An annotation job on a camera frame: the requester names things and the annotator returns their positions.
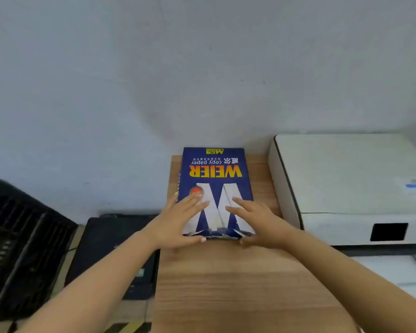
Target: wooden tabletop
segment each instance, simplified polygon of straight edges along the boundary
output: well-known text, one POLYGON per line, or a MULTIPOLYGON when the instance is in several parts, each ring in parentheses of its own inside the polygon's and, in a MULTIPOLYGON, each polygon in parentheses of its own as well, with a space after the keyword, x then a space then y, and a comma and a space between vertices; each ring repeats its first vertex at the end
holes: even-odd
MULTIPOLYGON (((173 156, 168 195, 177 189, 173 156)), ((280 215, 266 157, 247 156, 256 201, 280 215)), ((339 332, 358 329, 333 295, 281 250, 208 240, 162 250, 152 332, 339 332)))

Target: gray wall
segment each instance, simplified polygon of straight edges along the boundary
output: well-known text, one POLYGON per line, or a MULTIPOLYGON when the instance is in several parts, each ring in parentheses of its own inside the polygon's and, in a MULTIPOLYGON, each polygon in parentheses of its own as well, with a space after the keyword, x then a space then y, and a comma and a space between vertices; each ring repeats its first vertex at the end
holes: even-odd
POLYGON ((315 131, 416 144, 416 0, 0 0, 0 178, 77 222, 315 131))

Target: tiled floor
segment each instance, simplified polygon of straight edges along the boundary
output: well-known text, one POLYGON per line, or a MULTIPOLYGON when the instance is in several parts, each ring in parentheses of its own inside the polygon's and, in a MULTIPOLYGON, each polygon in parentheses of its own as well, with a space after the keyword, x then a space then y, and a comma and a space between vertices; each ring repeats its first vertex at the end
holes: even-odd
POLYGON ((416 257, 373 256, 354 259, 416 298, 416 257))

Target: yellow and black floor tape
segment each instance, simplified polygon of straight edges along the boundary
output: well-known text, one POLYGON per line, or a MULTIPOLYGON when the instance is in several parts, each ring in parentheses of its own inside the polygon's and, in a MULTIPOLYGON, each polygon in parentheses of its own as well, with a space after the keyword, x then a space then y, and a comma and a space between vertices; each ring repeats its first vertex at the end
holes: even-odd
POLYGON ((112 324, 105 333, 148 333, 150 330, 150 322, 132 321, 112 324))

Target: copy paper package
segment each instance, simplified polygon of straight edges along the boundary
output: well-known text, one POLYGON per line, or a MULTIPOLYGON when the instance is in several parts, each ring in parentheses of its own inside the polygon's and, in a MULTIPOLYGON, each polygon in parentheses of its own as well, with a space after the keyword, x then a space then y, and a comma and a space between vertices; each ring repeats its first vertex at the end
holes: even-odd
POLYGON ((254 234, 242 218, 225 210, 239 207, 233 197, 253 199, 243 148, 185 147, 178 200, 193 192, 202 194, 200 203, 210 204, 189 220, 184 235, 237 239, 254 234))

